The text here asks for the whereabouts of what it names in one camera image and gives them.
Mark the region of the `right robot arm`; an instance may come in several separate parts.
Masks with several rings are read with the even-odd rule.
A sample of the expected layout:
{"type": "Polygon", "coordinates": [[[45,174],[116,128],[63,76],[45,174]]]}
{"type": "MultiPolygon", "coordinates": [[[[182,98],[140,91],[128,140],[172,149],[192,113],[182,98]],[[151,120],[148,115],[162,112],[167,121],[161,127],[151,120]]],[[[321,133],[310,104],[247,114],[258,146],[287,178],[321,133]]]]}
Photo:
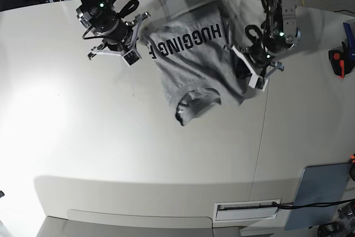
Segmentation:
{"type": "Polygon", "coordinates": [[[102,40],[100,45],[91,49],[88,54],[90,60],[99,54],[111,55],[133,65],[141,59],[136,47],[138,30],[149,13],[137,14],[130,22],[124,20],[137,10],[138,0],[129,0],[119,12],[114,8],[116,0],[80,1],[82,4],[77,8],[77,19],[86,28],[82,39],[102,40]]]}

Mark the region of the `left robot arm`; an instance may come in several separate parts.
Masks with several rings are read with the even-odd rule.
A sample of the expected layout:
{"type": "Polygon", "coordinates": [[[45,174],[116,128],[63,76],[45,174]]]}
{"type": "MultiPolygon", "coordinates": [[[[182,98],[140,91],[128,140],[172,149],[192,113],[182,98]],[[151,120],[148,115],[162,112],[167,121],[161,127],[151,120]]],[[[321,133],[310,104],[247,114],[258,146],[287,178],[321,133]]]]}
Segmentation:
{"type": "Polygon", "coordinates": [[[268,79],[277,70],[283,71],[283,63],[276,60],[281,53],[294,48],[301,36],[297,27],[296,0],[261,0],[266,14],[261,27],[250,24],[245,35],[252,45],[231,47],[248,71],[248,86],[265,90],[268,79]]]}

